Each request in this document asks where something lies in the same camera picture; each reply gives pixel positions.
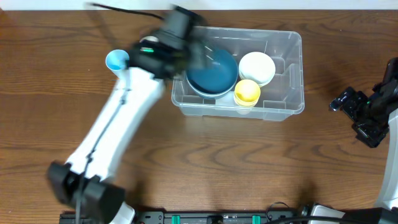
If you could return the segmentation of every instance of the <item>green tape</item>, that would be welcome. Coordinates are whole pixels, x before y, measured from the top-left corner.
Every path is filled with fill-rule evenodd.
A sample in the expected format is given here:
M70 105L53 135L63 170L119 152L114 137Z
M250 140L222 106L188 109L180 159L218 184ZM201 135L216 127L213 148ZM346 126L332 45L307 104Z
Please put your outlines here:
M180 224L180 216L179 215L172 216L172 224Z
M259 215L253 215L253 224L261 224L261 217Z

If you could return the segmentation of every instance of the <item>clear plastic container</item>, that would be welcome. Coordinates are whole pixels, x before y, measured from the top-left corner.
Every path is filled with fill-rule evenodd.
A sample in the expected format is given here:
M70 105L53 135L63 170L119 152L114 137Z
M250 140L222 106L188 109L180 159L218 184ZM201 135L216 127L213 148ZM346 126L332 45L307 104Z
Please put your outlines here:
M302 40L298 33L217 27L197 29L206 29L207 41L231 53L237 64L250 52L264 52L274 61L276 73L272 81L261 88L260 99L251 108L234 102L234 88L218 100L206 100L190 88L185 77L174 80L172 101L183 114L283 121L304 110Z

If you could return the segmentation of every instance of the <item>white wall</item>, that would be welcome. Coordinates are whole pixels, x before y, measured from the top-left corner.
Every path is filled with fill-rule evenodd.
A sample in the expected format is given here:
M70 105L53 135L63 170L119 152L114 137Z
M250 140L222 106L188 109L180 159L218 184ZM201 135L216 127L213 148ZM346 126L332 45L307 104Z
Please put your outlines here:
M125 9L398 9L398 0L90 0ZM85 0L0 0L3 10L76 10Z

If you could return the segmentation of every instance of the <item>wooden table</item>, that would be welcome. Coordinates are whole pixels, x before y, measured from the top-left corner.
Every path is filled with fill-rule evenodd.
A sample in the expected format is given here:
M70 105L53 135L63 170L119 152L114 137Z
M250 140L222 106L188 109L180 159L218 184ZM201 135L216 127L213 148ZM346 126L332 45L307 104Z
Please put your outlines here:
M127 202L167 210L265 210L307 200L372 207L389 138L355 140L351 121L328 111L347 86L370 94L398 56L396 11L203 11L212 26L294 30L303 39L305 110L281 123L185 117L170 93L150 110L119 169ZM101 12L120 46L159 25ZM114 85L111 50L86 12L0 16L0 223L57 223L45 178L81 143Z

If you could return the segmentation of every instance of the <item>blue plate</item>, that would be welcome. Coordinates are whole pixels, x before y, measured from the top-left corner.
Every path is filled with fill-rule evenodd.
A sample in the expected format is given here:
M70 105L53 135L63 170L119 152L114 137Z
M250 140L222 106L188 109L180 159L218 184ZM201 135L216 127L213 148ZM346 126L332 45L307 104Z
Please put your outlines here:
M212 57L210 68L189 69L187 79L195 91L219 95L234 87L238 79L238 65L226 50L215 50Z

